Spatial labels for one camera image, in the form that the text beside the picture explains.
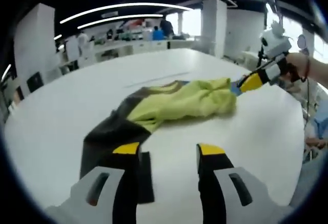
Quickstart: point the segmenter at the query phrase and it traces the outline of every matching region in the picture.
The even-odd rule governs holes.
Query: white table
[[[20,179],[42,207],[59,205],[78,181],[83,138],[125,96],[142,86],[176,79],[211,79],[247,70],[189,49],[131,55],[83,68],[36,90],[5,127]],[[201,223],[196,144],[223,147],[234,164],[264,182],[271,198],[287,205],[302,163],[299,102],[277,86],[238,97],[229,119],[169,123],[142,146],[150,151],[155,202],[138,206],[138,223]]]

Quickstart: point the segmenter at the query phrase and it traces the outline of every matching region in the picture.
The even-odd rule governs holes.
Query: black chair
[[[28,80],[27,80],[27,86],[30,90],[30,92],[34,92],[35,90],[39,89],[40,87],[42,87],[43,81],[40,75],[40,72],[36,72],[35,74],[33,74]]]

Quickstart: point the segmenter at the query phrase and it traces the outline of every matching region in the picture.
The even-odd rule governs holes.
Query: gray cloth
[[[327,149],[322,149],[315,159],[303,164],[293,198],[290,202],[291,207],[297,207],[303,203],[312,191],[323,169],[322,167],[327,155]]]

